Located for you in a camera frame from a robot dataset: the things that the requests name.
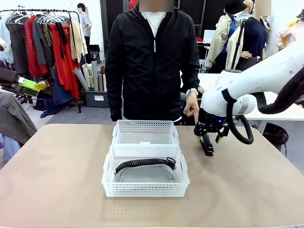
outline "white desk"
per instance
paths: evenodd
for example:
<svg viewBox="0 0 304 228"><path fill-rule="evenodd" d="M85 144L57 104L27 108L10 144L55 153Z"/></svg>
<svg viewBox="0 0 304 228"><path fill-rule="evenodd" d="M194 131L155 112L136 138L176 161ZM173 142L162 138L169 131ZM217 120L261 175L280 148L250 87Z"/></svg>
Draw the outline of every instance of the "white desk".
<svg viewBox="0 0 304 228"><path fill-rule="evenodd" d="M210 50L210 47L208 46L204 46L204 48L206 49L206 54L205 54L205 60L207 59L207 56L208 56L208 52Z"/></svg>
<svg viewBox="0 0 304 228"><path fill-rule="evenodd" d="M199 85L204 90L207 90L208 88L215 85L218 76L219 74L199 74L199 79L200 79ZM277 94L272 92L266 92L265 97L267 100L267 104L271 104L276 100ZM267 121L270 120L304 121L304 109L293 104L291 107L289 107L286 111L282 113L266 115L260 113L258 108L256 107L253 112L245 115L245 117L248 120L258 121L257 123L258 130L260 131L260 133L263 133Z"/></svg>

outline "white wall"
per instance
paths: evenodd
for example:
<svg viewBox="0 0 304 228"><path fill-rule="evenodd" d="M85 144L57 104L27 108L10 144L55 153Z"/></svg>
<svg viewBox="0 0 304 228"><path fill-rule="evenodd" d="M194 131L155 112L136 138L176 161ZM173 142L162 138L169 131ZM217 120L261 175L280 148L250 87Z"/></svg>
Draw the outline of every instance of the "white wall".
<svg viewBox="0 0 304 228"><path fill-rule="evenodd" d="M272 0L272 16L268 18L271 32L266 49L267 57L278 52L275 42L276 33L291 22L297 20L296 16L298 16L303 9L304 0Z"/></svg>
<svg viewBox="0 0 304 228"><path fill-rule="evenodd" d="M90 43L98 44L101 51L100 58L105 58L100 0L0 0L0 2L2 1L5 1L5 4L0 4L0 10L18 9L17 6L21 5L25 6L27 9L61 9L78 12L77 4L85 4L85 6L88 8L89 17L93 24Z"/></svg>

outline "white mesh basket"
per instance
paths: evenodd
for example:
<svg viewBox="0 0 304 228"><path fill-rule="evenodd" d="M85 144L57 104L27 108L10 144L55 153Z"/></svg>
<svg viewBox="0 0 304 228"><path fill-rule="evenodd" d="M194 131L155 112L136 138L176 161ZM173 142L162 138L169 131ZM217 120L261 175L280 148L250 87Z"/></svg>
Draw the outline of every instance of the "white mesh basket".
<svg viewBox="0 0 304 228"><path fill-rule="evenodd" d="M115 181L115 169L122 162L171 157L176 161L173 183L119 183ZM183 197L190 183L187 165L177 145L115 144L104 161L101 183L108 197Z"/></svg>
<svg viewBox="0 0 304 228"><path fill-rule="evenodd" d="M137 120L117 121L112 144L117 143L180 144L172 121Z"/></svg>

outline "black hat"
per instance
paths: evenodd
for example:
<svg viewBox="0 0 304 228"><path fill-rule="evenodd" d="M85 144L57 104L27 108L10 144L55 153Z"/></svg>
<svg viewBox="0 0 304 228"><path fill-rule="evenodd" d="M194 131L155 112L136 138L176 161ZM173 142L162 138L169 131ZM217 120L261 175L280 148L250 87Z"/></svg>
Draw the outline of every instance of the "black hat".
<svg viewBox="0 0 304 228"><path fill-rule="evenodd" d="M302 12L299 14L299 16L297 16L297 18L304 19L304 10L302 10Z"/></svg>
<svg viewBox="0 0 304 228"><path fill-rule="evenodd" d="M228 14L236 14L247 8L242 0L228 0L225 6L225 12Z"/></svg>

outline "red coat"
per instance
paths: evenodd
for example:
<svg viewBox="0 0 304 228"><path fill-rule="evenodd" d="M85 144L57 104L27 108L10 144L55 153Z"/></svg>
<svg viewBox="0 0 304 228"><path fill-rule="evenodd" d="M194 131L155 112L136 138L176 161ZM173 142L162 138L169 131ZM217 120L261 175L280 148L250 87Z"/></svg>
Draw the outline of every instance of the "red coat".
<svg viewBox="0 0 304 228"><path fill-rule="evenodd" d="M129 2L129 9L130 10L133 9L134 6L137 5L137 3L138 3L138 0L130 0L130 2Z"/></svg>
<svg viewBox="0 0 304 228"><path fill-rule="evenodd" d="M33 25L36 16L31 16L30 19L25 23L25 35L27 42L28 51L28 69L32 76L39 76L46 74L48 68L46 66L39 65L37 52L35 49L34 39L33 39Z"/></svg>

